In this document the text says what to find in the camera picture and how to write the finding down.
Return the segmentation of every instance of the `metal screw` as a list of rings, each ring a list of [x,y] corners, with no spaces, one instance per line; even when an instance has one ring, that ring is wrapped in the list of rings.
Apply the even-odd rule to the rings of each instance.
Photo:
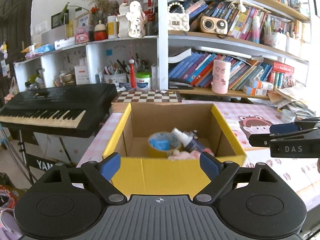
[[[196,199],[200,202],[208,202],[210,201],[212,198],[210,195],[208,194],[199,194]]]
[[[109,197],[109,200],[112,202],[120,202],[124,199],[124,196],[120,195],[120,194],[112,194]]]

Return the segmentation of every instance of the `floor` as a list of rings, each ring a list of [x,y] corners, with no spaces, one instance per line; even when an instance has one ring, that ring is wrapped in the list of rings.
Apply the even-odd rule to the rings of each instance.
[[[18,141],[12,141],[12,145],[18,152],[20,149],[20,146],[18,146]],[[38,157],[43,157],[43,153],[41,152],[41,149],[38,145],[26,143],[25,146],[27,153],[30,153]],[[32,167],[30,168],[30,170],[34,174],[34,176],[36,176],[37,179],[44,174],[44,171]],[[14,162],[13,158],[11,157],[9,150],[4,150],[2,149],[2,147],[0,147],[0,172],[6,173],[16,188],[22,189],[31,187],[30,183],[24,177],[24,175]]]

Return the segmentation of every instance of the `yellow box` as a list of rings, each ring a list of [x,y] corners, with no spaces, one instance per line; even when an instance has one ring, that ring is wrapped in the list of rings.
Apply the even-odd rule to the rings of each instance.
[[[198,130],[199,141],[223,162],[244,163],[245,152],[215,105],[128,104],[104,153],[121,155],[112,183],[123,194],[183,195],[191,198],[210,181],[199,160],[148,158],[148,137],[159,131]]]

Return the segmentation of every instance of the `white container with green lid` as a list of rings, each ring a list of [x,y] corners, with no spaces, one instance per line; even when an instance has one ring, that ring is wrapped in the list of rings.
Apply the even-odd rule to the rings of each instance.
[[[151,73],[139,72],[136,73],[137,91],[151,90]]]

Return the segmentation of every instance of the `green leaf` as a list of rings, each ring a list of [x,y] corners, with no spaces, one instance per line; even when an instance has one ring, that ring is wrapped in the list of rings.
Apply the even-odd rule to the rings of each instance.
[[[69,3],[70,3],[70,2],[68,2],[68,3],[65,5],[65,7],[63,8],[63,10],[62,10],[61,13],[60,13],[60,15],[59,15],[60,21],[63,21],[64,14],[65,14],[65,12],[66,12],[67,9],[68,9],[68,4],[69,4]]]

